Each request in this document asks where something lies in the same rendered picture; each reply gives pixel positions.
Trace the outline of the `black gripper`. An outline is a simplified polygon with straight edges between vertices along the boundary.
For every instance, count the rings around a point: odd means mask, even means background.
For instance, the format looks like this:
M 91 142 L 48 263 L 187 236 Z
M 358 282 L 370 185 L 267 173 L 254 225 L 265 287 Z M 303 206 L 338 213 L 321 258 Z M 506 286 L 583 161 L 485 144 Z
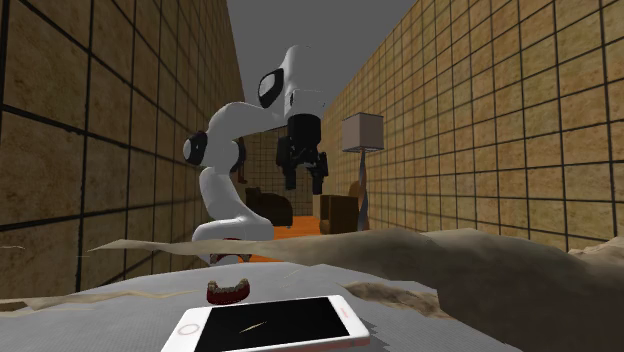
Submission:
M 278 138 L 276 152 L 276 165 L 282 169 L 285 189 L 296 189 L 296 167 L 309 163 L 306 168 L 312 176 L 312 193 L 321 195 L 324 178 L 329 174 L 327 154 L 317 151 L 321 119 L 312 114 L 296 114 L 288 119 L 287 127 L 288 136 Z

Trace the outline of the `dark brown sofa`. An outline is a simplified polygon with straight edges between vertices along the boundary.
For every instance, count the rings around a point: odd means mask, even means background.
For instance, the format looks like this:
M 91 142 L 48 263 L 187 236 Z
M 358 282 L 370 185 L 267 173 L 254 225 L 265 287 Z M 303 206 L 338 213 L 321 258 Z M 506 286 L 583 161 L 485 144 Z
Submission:
M 290 227 L 293 224 L 293 208 L 286 197 L 262 192 L 259 187 L 246 188 L 245 193 L 247 207 L 268 219 L 275 227 Z

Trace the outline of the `floor lamp with beige shade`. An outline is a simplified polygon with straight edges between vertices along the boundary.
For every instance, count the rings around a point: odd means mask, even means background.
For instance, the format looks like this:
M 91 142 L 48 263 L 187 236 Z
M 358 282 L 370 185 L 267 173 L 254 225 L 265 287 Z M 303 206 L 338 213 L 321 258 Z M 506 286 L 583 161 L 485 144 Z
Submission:
M 342 121 L 342 151 L 357 153 L 360 157 L 358 175 L 357 230 L 370 228 L 368 220 L 368 193 L 366 155 L 384 149 L 384 122 L 381 115 L 358 112 Z

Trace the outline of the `red patterned robot stand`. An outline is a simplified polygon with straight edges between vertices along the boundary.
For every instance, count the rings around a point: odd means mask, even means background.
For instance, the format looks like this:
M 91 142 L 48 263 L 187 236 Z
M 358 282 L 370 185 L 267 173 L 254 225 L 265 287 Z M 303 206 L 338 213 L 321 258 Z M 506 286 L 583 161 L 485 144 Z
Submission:
M 212 253 L 209 256 L 209 264 L 216 265 L 223 260 L 226 260 L 229 264 L 238 263 L 239 261 L 249 262 L 251 257 L 251 254 Z

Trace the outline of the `dark red jagged bowl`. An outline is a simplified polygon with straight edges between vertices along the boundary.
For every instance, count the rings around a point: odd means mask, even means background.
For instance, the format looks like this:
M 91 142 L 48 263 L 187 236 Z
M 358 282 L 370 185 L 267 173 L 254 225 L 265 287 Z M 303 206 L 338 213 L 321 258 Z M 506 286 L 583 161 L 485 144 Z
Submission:
M 250 283 L 247 278 L 242 278 L 235 286 L 223 288 L 211 280 L 207 285 L 206 300 L 213 305 L 228 305 L 246 299 L 249 294 Z

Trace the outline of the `white smartphone with black screen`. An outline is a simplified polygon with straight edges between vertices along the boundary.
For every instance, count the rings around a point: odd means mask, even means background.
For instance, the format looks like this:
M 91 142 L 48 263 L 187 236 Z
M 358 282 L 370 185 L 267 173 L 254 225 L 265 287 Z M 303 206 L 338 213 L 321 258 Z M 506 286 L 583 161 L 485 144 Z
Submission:
M 187 310 L 160 352 L 324 352 L 370 333 L 340 295 Z

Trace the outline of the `bed with grey sheet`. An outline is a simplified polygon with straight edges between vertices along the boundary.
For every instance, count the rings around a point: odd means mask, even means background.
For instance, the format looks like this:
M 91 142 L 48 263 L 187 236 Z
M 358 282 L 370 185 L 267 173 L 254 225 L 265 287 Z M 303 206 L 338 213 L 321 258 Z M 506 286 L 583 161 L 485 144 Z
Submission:
M 378 277 L 329 265 L 240 263 L 148 275 L 96 288 L 116 298 L 0 317 L 0 352 L 160 352 L 183 313 L 206 305 L 206 286 L 247 278 L 251 302 L 339 294 L 371 333 L 369 345 L 337 352 L 520 352 L 459 321 L 430 318 L 353 296 L 352 282 Z

